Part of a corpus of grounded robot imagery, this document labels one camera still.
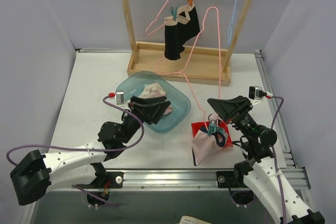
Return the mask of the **beige pink underwear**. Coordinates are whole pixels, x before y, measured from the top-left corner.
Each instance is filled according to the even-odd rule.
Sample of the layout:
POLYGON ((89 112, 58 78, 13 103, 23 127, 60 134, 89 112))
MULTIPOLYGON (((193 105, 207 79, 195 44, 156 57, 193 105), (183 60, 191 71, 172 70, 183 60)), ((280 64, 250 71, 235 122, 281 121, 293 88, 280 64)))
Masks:
POLYGON ((157 97, 166 97, 166 92, 164 89, 156 82, 148 84, 144 87, 143 91, 138 95, 139 98, 157 98, 157 97))

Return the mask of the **pink underwear navy trim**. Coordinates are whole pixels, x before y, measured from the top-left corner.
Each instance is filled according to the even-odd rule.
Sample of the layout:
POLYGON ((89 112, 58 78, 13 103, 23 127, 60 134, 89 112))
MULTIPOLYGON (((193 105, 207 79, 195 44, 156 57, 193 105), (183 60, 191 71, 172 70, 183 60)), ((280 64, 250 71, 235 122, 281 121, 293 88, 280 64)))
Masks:
MULTIPOLYGON (((210 114, 209 120, 220 120, 218 116, 210 114)), ((204 132, 199 131, 192 140, 192 154, 194 166, 200 165, 208 156, 217 153, 223 148, 225 138, 207 136, 204 132)))

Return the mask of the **blue wire hanger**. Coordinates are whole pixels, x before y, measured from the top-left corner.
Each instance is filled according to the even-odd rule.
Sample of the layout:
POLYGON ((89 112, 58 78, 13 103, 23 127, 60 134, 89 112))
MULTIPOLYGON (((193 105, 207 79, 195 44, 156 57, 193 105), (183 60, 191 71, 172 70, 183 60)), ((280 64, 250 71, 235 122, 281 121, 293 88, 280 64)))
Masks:
POLYGON ((233 24, 234 24, 234 20, 235 20, 237 2, 238 2, 238 0, 234 1, 232 16, 231 16, 228 31, 227 31, 227 45, 228 46, 230 46, 231 42, 232 42, 233 24))

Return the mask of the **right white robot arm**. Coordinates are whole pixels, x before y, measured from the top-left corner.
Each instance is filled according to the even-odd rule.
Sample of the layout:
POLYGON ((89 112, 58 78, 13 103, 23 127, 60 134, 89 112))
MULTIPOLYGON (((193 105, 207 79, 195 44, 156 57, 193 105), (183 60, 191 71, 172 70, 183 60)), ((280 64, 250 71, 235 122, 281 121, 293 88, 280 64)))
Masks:
POLYGON ((248 187, 271 215, 274 223, 324 223, 319 211, 313 211, 296 193, 280 170, 276 153, 275 130, 258 124, 249 114, 251 101, 241 95, 221 100, 209 98, 209 105, 227 124, 242 133, 246 159, 235 164, 229 185, 248 187))

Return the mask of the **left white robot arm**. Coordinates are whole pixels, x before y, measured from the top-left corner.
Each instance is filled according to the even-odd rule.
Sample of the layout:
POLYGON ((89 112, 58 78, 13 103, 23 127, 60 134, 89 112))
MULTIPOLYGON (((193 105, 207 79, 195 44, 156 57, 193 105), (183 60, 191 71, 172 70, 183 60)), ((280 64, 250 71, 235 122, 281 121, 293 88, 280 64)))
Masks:
POLYGON ((166 97, 138 98, 132 96, 122 122, 105 122, 97 140, 76 148, 55 146, 54 153, 41 153, 41 145, 25 155, 10 173, 19 205, 25 206, 41 199, 49 191, 83 185, 100 188, 108 181, 103 162, 117 158, 132 148, 128 142, 144 123, 157 124, 170 106, 166 97))

